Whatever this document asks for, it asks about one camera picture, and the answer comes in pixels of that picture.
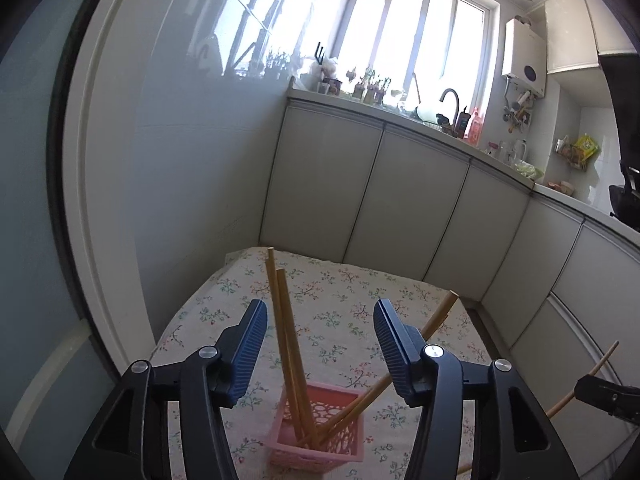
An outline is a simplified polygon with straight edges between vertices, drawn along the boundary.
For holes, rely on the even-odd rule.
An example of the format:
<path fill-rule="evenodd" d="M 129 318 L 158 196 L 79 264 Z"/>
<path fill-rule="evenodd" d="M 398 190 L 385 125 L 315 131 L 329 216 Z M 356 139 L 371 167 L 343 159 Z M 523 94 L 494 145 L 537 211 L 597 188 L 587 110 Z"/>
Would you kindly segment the white kitchen cabinets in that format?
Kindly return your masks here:
<path fill-rule="evenodd" d="M 543 404 L 609 356 L 639 381 L 639 235 L 464 142 L 303 90 L 277 100 L 262 244 L 457 292 Z"/>

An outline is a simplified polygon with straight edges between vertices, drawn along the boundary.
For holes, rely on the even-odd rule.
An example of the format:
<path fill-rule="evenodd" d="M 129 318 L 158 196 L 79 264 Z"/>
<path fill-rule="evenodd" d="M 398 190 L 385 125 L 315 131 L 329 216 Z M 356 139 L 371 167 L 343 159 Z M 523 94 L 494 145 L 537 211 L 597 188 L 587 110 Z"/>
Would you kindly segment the curved kitchen faucet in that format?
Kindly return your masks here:
<path fill-rule="evenodd" d="M 453 88 L 445 89 L 439 97 L 439 114 L 448 119 L 451 127 L 456 125 L 460 112 L 460 99 L 458 92 Z"/>

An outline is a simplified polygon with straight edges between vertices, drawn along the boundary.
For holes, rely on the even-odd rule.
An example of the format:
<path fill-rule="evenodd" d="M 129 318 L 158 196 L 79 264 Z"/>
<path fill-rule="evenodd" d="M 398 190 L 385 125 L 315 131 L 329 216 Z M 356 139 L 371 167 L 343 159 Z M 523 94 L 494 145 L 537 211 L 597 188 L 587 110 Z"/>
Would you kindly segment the pink perforated utensil basket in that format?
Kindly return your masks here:
<path fill-rule="evenodd" d="M 333 437 L 328 438 L 326 436 L 328 432 L 320 429 L 330 418 L 355 401 L 360 396 L 360 392 L 322 384 L 322 382 L 310 382 L 307 385 L 307 391 L 321 448 L 316 450 L 306 444 L 297 445 L 295 425 L 288 407 L 286 389 L 283 389 L 276 416 L 266 440 L 270 465 L 312 474 L 327 474 L 350 463 L 362 463 L 364 457 L 362 415 Z"/>

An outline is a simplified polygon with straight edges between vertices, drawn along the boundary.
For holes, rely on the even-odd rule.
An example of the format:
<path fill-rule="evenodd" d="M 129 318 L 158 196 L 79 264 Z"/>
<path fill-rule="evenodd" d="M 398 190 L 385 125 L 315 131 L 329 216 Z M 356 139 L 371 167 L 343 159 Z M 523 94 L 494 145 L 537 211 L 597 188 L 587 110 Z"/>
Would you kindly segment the black wok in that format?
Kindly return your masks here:
<path fill-rule="evenodd" d="M 620 220 L 626 226 L 640 231 L 640 194 L 639 194 L 639 170 L 620 163 L 620 172 L 624 177 L 622 185 L 610 185 L 610 203 L 612 211 L 610 216 Z"/>

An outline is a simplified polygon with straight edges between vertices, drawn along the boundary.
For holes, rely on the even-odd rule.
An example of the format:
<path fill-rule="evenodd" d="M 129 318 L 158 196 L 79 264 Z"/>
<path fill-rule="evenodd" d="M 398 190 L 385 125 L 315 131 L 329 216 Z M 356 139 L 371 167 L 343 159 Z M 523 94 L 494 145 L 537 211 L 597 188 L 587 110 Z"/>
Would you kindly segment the floral tablecloth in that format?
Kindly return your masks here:
<path fill-rule="evenodd" d="M 154 365 L 181 362 L 239 322 L 254 299 L 271 300 L 266 252 L 248 248 L 228 255 L 224 267 L 194 292 L 160 336 Z M 304 370 L 311 382 L 367 390 L 387 372 L 372 313 L 390 300 L 398 316 L 421 328 L 446 290 L 420 281 L 344 263 L 276 252 L 286 273 Z M 305 479 L 305 471 L 272 466 L 267 436 L 283 387 L 276 330 L 268 327 L 247 393 L 222 413 L 236 471 L 242 479 Z M 363 460 L 329 472 L 331 479 L 404 478 L 420 420 L 394 388 L 363 414 Z"/>

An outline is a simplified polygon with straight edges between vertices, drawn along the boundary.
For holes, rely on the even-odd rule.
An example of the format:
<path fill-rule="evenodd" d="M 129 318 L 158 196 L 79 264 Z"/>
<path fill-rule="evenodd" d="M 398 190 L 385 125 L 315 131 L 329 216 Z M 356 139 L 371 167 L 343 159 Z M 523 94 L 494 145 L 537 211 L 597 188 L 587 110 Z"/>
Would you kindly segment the yellow snack bag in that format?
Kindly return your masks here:
<path fill-rule="evenodd" d="M 576 151 L 578 151 L 581 159 L 588 160 L 591 156 L 597 154 L 600 146 L 591 136 L 588 136 L 588 134 L 583 134 L 575 141 L 574 148 Z"/>

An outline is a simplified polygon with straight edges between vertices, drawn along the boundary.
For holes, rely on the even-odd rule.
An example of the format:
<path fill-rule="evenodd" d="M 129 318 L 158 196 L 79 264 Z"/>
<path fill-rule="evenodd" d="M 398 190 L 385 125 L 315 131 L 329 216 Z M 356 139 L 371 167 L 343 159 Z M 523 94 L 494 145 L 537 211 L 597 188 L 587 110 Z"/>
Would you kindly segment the white kettle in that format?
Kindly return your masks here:
<path fill-rule="evenodd" d="M 512 165 L 517 162 L 525 162 L 527 154 L 527 142 L 525 139 L 516 139 L 512 148 Z"/>

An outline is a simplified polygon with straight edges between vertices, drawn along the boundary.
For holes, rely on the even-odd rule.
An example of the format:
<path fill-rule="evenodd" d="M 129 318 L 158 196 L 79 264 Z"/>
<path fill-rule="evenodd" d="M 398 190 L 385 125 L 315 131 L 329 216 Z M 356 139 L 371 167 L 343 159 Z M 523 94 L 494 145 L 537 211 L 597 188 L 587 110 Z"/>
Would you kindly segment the white water heater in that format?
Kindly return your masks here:
<path fill-rule="evenodd" d="M 543 98 L 546 93 L 547 44 L 518 18 L 506 23 L 501 75 Z"/>

